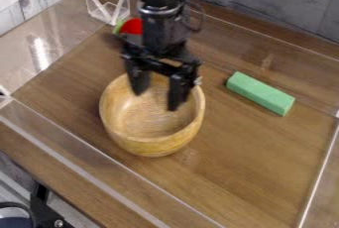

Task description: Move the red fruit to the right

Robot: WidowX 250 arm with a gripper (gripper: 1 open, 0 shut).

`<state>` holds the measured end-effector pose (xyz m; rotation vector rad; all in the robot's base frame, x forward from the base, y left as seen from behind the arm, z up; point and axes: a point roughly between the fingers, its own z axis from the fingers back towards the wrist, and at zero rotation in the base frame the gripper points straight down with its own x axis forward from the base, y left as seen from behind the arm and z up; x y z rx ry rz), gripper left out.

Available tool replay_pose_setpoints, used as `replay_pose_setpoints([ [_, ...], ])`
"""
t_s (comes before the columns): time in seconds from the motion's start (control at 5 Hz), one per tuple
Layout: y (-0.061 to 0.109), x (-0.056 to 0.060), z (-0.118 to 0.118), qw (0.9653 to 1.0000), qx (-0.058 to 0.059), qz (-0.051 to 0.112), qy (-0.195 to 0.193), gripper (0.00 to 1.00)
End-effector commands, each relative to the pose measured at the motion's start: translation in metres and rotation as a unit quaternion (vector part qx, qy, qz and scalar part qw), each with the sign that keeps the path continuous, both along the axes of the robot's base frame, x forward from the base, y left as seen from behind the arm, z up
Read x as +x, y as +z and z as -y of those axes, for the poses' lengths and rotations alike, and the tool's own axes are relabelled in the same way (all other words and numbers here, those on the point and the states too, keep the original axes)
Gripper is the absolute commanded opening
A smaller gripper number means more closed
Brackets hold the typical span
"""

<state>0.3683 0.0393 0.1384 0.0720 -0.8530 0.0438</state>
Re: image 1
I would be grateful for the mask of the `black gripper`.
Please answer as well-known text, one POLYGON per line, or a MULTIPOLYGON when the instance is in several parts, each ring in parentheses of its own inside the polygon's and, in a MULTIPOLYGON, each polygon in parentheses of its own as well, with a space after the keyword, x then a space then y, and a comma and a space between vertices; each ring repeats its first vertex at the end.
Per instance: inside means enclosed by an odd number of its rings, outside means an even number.
POLYGON ((151 73, 159 73, 169 78, 168 110, 176 111, 197 85, 201 60, 185 45, 175 46, 165 53, 155 53, 140 45, 140 35, 120 34, 116 37, 123 44, 121 58, 133 93, 140 95, 147 90, 151 73))

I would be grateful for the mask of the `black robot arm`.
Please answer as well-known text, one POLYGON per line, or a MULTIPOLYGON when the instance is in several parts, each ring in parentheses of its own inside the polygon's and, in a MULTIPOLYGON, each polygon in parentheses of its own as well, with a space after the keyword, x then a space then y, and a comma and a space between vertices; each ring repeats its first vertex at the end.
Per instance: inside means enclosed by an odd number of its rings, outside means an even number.
POLYGON ((133 93, 140 95, 149 87, 152 72, 167 76, 167 109, 176 111, 196 85, 201 65, 187 48, 189 34, 201 31, 201 27, 189 24, 189 11, 196 4, 189 0, 139 2, 141 33, 119 35, 129 85, 133 93))

